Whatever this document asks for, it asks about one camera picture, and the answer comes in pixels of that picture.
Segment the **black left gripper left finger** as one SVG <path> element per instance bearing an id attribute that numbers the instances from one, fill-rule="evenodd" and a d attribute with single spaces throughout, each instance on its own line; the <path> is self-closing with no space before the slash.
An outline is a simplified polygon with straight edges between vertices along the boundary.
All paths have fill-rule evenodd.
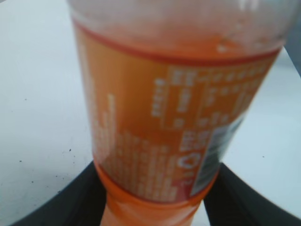
<path id="1" fill-rule="evenodd" d="M 99 226 L 106 190 L 91 162 L 47 203 L 13 223 L 14 226 Z"/>

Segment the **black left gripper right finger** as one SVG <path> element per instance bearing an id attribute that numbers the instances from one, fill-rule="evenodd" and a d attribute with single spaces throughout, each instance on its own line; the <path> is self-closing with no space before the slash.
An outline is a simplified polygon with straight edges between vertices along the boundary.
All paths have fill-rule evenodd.
<path id="1" fill-rule="evenodd" d="M 212 226 L 299 226 L 301 220 L 273 204 L 221 164 L 204 199 Z"/>

